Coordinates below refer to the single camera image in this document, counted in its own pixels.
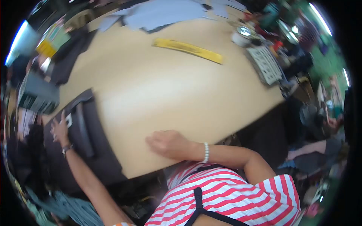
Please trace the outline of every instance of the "chair backrest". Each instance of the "chair backrest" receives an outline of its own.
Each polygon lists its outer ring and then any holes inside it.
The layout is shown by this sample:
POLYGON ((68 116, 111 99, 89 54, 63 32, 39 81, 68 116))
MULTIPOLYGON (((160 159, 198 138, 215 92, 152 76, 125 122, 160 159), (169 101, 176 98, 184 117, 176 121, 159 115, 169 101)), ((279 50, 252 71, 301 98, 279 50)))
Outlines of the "chair backrest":
POLYGON ((88 17, 89 20, 94 20, 94 14, 90 9, 83 10, 80 13, 77 13, 72 18, 70 18, 67 22, 65 22, 64 27, 73 27, 75 29, 83 27, 87 21, 86 17, 88 17))

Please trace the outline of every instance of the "hand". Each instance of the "hand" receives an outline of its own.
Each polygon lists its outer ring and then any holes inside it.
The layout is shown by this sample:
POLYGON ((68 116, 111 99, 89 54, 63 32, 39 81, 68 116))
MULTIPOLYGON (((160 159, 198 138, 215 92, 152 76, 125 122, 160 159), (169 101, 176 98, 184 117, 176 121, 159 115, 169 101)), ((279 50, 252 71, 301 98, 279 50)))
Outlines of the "hand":
POLYGON ((61 122, 58 123, 58 121, 54 118, 53 123, 51 124, 51 130, 50 133, 55 135, 54 136, 54 142, 58 141, 60 142, 60 145, 66 146, 70 145, 69 139, 68 139, 68 127, 67 122, 65 119, 65 111, 63 110, 62 116, 61 116, 61 122))
POLYGON ((175 130, 153 132, 146 137, 146 142, 153 152, 167 158, 181 161, 200 161, 204 158, 203 147, 199 148, 203 144, 189 141, 175 130))

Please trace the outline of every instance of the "table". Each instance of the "table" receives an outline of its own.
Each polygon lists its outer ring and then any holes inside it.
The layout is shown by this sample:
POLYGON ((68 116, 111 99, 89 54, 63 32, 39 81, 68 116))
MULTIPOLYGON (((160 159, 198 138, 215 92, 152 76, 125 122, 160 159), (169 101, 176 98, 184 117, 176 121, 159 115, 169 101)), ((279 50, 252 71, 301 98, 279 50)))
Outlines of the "table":
MULTIPOLYGON (((241 11, 227 10, 231 20, 243 18, 241 11)), ((249 125, 283 97, 278 86, 260 82, 246 50, 231 42, 227 19, 210 17, 217 20, 178 22, 153 34, 119 23, 98 32, 60 87, 59 107, 44 123, 92 88, 101 124, 127 178, 176 163, 149 150, 144 138, 153 131, 176 129, 188 139, 213 144, 249 125), (153 47, 155 38, 219 53, 224 63, 153 47)), ((90 22, 89 30, 101 19, 90 22)))

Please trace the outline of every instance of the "paper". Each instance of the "paper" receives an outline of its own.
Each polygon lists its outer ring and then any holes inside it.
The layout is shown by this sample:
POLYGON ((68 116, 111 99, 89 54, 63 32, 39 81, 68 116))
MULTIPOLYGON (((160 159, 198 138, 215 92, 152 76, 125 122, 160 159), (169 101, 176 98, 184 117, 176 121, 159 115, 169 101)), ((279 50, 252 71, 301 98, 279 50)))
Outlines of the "paper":
POLYGON ((101 32, 105 32, 108 28, 110 28, 121 16, 106 16, 103 18, 101 24, 98 27, 98 30, 101 32))
POLYGON ((239 2, 237 2, 235 0, 224 0, 224 1, 225 1, 226 5, 231 6, 231 7, 235 8, 235 9, 240 10, 240 11, 244 11, 244 10, 247 9, 243 4, 241 4, 241 3, 239 3, 239 2))
POLYGON ((216 0, 212 0, 211 5, 213 7, 215 15, 225 17, 225 18, 229 18, 229 13, 226 11, 226 5, 220 4, 216 0))
POLYGON ((103 18, 102 22, 100 23, 98 30, 100 30, 101 32, 105 32, 107 29, 109 29, 114 23, 116 23, 116 21, 123 15, 127 15, 131 8, 128 9, 122 9, 119 10, 117 12, 114 12, 108 16, 106 16, 105 18, 103 18))
POLYGON ((221 14, 221 15, 219 15, 214 12, 215 15, 218 15, 218 16, 225 17, 225 12, 223 12, 223 9, 221 9, 221 8, 225 7, 226 5, 231 6, 240 11, 246 10, 246 7, 243 4, 241 4, 235 0, 212 0, 211 1, 211 6, 214 8, 214 11, 221 14))
POLYGON ((112 13, 110 16, 123 16, 123 15, 127 15, 130 9, 131 9, 131 8, 122 9, 122 10, 120 10, 120 11, 117 11, 117 12, 112 13))
POLYGON ((200 4, 206 4, 206 0, 191 0, 200 4))
POLYGON ((204 7, 192 0, 153 0, 142 4, 124 22, 131 30, 153 30, 159 26, 207 16, 204 7))

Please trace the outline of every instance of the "striped top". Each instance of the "striped top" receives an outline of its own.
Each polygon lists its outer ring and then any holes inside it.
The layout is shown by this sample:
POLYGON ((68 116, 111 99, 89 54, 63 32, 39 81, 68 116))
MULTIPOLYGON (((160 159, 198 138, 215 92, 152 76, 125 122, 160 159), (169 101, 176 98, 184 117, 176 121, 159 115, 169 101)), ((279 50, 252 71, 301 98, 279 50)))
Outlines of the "striped top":
POLYGON ((317 43, 319 32, 312 22, 306 20, 304 23, 305 26, 300 28, 298 42, 305 52, 311 52, 314 44, 317 43))
POLYGON ((202 189, 203 207, 248 225, 292 225, 299 196, 289 175, 279 175, 256 185, 236 172, 215 168, 184 176, 211 163, 186 162, 167 181, 169 191, 145 225, 185 225, 195 212, 193 190, 202 189))

